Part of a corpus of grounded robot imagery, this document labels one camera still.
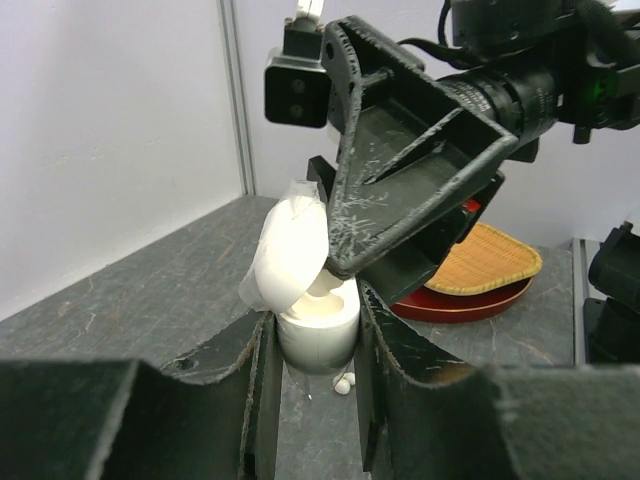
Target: white wall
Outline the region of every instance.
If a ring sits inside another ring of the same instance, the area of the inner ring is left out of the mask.
[[[306,160],[333,160],[326,131],[269,124],[263,116],[262,72],[271,48],[282,43],[283,19],[294,0],[237,0],[240,47],[250,114],[254,161],[261,194],[277,197],[288,178],[302,177]],[[325,0],[323,21],[357,14],[395,39],[436,38],[441,0]],[[452,72],[430,60],[434,78]],[[483,220],[536,245],[558,245],[573,236],[604,238],[640,202],[640,128],[597,131],[588,146],[571,143],[571,129],[543,137],[533,165],[507,162],[505,186]]]
[[[241,195],[216,2],[0,2],[0,319]]]

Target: red tray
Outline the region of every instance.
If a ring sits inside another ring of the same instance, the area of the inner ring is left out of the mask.
[[[456,296],[420,287],[391,307],[399,317],[429,323],[476,322],[504,312],[533,283],[533,278],[479,295]]]

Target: yellow basket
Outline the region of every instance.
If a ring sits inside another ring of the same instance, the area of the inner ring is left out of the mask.
[[[448,295],[478,295],[533,277],[541,268],[542,258],[533,248],[477,223],[425,286]]]

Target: gray table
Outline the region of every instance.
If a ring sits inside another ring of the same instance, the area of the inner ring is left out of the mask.
[[[136,356],[159,366],[194,348],[244,313],[237,285],[274,203],[241,198],[0,322],[0,356]],[[571,256],[540,252],[542,272],[506,313],[466,325],[408,323],[474,364],[570,364]],[[277,478],[368,478],[355,395],[339,397],[327,379],[311,388],[309,402],[284,376]]]

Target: white container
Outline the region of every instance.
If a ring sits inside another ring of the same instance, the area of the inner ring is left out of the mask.
[[[285,197],[265,220],[253,263],[259,295],[277,315],[284,359],[307,374],[346,367],[358,335],[356,281],[324,270],[328,253],[324,204],[315,196]]]

